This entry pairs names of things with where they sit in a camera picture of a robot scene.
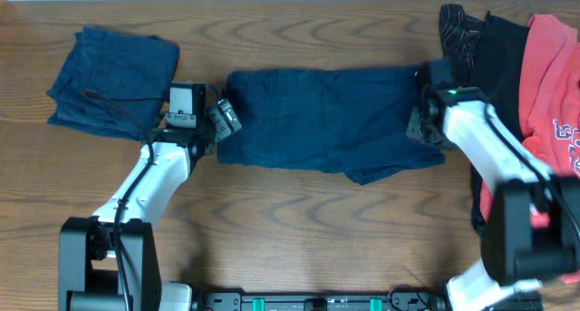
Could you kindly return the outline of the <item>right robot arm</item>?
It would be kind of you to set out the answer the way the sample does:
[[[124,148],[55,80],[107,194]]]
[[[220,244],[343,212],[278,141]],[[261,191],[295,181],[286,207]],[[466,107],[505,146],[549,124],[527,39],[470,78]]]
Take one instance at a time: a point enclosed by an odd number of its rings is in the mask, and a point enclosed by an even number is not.
[[[579,269],[579,180],[561,177],[504,126],[478,87],[459,87],[449,59],[415,73],[408,137],[461,150],[492,193],[480,261],[429,298],[429,310],[539,310],[527,294]]]

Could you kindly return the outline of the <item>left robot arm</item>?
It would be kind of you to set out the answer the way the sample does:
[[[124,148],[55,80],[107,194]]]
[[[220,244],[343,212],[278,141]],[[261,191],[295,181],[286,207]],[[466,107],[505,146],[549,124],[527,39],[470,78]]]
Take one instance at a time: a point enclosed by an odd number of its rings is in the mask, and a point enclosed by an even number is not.
[[[201,310],[194,289],[160,275],[153,231],[198,161],[241,124],[232,105],[206,103],[209,83],[174,82],[169,109],[143,131],[140,157],[112,197],[59,236],[61,310]]]

